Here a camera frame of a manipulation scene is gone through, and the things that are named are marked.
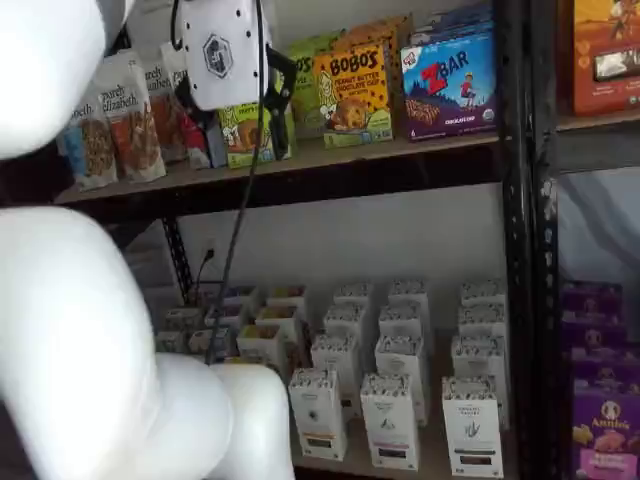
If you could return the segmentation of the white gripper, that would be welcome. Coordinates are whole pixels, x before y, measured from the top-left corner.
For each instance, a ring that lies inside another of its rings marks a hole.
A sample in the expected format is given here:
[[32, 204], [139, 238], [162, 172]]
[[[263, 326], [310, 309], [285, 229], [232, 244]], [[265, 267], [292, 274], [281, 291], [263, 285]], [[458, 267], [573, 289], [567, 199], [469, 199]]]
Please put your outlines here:
[[[260, 1], [183, 1], [181, 34], [188, 76], [174, 90], [186, 115], [206, 125], [204, 111], [255, 103], [264, 96], [276, 160], [289, 148], [285, 113], [295, 92], [297, 66], [273, 49]], [[277, 73], [269, 79], [268, 67]]]

